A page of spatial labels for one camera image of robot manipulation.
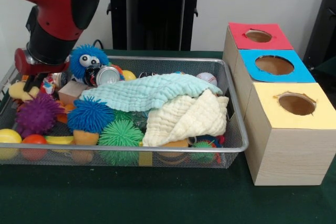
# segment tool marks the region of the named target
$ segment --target googly eyes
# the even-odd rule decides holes
[[[95,56],[91,56],[91,64],[100,63],[99,59]]]
[[[88,66],[95,64],[95,63],[100,63],[99,59],[95,56],[90,56],[90,55],[82,55],[79,58],[79,63],[87,68]]]

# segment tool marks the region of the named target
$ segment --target green spiky ball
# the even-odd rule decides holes
[[[131,112],[123,112],[121,110],[113,110],[113,111],[114,111],[114,117],[116,121],[121,121],[121,120],[133,121],[133,116]]]
[[[132,121],[117,120],[104,128],[98,144],[136,147],[139,146],[142,139],[143,133],[134,127]],[[128,166],[138,162],[139,152],[101,151],[100,156],[111,165]]]
[[[194,148],[212,148],[211,143],[206,141],[197,142],[193,145]],[[211,152],[201,152],[201,153],[190,153],[190,159],[197,161],[202,164],[209,164],[215,158],[215,153]]]

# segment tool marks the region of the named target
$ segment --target shape sorter box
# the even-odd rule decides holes
[[[253,83],[244,122],[254,184],[320,185],[336,153],[335,119],[317,83]]]
[[[294,50],[239,50],[233,79],[243,117],[253,82],[315,82]]]
[[[277,24],[229,23],[225,38],[223,60],[234,74],[239,49],[293,50]]]

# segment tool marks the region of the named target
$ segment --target white wall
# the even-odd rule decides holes
[[[110,0],[101,0],[89,28],[78,44],[102,40],[112,47],[111,20],[106,15]],[[198,0],[192,50],[223,50],[228,22],[279,23],[300,56],[303,56],[321,0]],[[17,47],[28,41],[26,20],[32,4],[23,0],[0,0],[0,78],[13,62]]]

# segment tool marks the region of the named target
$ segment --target white ball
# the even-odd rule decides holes
[[[211,73],[207,73],[207,72],[199,73],[196,77],[200,78],[201,80],[207,81],[207,82],[211,83],[212,85],[217,86],[217,79]]]

